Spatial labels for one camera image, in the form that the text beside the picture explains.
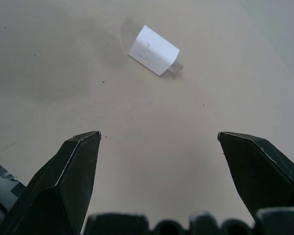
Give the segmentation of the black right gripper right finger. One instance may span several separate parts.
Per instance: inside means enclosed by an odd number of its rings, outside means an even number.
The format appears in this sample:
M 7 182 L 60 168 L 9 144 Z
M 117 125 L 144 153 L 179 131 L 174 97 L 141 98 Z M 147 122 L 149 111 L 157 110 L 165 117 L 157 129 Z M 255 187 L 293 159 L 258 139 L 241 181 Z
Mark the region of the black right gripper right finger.
M 253 218 L 259 209 L 294 207 L 294 163 L 268 140 L 219 132 L 236 190 Z

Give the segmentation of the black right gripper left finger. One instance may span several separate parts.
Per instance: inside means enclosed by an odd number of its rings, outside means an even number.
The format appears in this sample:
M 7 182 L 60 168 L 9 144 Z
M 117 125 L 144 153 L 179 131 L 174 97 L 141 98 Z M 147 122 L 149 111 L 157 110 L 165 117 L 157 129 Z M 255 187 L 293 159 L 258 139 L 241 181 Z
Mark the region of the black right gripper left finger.
M 100 131 L 66 140 L 33 176 L 0 224 L 0 235 L 78 235 L 90 204 Z

